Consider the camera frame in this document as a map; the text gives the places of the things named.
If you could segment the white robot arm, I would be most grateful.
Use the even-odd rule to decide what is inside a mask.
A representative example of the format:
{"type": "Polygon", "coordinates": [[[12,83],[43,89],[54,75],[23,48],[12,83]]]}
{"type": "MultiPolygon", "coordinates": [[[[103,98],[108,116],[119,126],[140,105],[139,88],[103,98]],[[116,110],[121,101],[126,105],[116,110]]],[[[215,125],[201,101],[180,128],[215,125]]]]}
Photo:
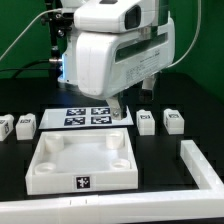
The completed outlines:
{"type": "Polygon", "coordinates": [[[62,54],[63,87],[104,100],[125,117],[121,93],[172,64],[175,26],[169,0],[61,0],[71,15],[62,54]]]}

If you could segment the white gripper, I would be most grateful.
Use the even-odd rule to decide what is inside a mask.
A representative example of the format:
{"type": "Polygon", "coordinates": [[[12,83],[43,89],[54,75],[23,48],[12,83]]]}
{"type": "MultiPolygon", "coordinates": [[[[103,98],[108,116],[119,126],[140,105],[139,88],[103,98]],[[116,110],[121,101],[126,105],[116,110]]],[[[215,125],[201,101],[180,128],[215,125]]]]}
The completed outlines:
{"type": "Polygon", "coordinates": [[[175,27],[171,18],[158,27],[156,37],[148,40],[142,40],[138,31],[82,32],[76,45],[78,88],[88,97],[108,98],[112,119],[120,121],[127,117],[127,107],[117,93],[141,81],[143,90],[152,91],[156,83],[153,74],[172,63],[174,52],[175,27]]]}

